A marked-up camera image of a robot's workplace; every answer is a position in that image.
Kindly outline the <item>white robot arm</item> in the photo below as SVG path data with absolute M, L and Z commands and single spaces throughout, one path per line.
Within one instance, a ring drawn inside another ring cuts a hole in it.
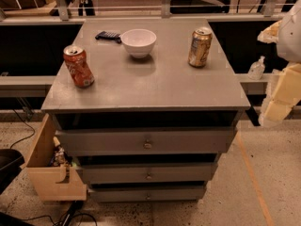
M 281 123 L 301 101 L 301 0 L 282 20 L 264 29 L 258 40 L 277 45 L 277 56 L 288 61 L 282 71 L 275 71 L 268 81 L 262 101 L 260 126 Z

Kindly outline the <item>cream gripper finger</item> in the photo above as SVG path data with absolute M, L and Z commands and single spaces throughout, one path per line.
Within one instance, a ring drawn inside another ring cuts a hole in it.
M 265 28 L 257 37 L 258 41 L 263 43 L 277 43 L 278 42 L 278 30 L 281 25 L 281 20 L 271 24 Z
M 301 101 L 301 64 L 289 63 L 275 71 L 266 88 L 259 116 L 260 126 L 280 124 Z

